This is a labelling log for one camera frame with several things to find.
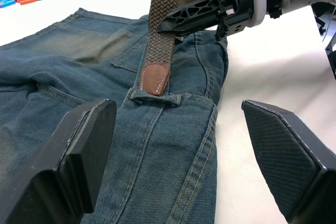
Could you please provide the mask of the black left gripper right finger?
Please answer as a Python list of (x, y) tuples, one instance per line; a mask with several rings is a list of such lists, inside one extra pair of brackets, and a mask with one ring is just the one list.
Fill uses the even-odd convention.
[(287, 223), (335, 223), (335, 153), (293, 112), (242, 102), (261, 173)]

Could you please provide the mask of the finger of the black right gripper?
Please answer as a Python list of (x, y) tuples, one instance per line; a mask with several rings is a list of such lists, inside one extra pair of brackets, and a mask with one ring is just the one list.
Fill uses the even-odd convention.
[(197, 0), (171, 11), (156, 29), (159, 33), (188, 35), (217, 25), (222, 13), (220, 0)]
[[(209, 31), (216, 31), (217, 30), (217, 26), (212, 26), (210, 28), (206, 28), (205, 30), (209, 30)], [(181, 43), (183, 43), (183, 41), (189, 36), (190, 34), (188, 35), (183, 35), (183, 36), (176, 36), (175, 37), (175, 44), (176, 45), (179, 45)]]

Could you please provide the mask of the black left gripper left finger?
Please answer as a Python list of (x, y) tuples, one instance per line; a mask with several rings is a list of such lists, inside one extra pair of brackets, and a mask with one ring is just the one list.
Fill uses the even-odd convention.
[(67, 112), (1, 198), (1, 223), (80, 223), (92, 213), (116, 112), (110, 99)]

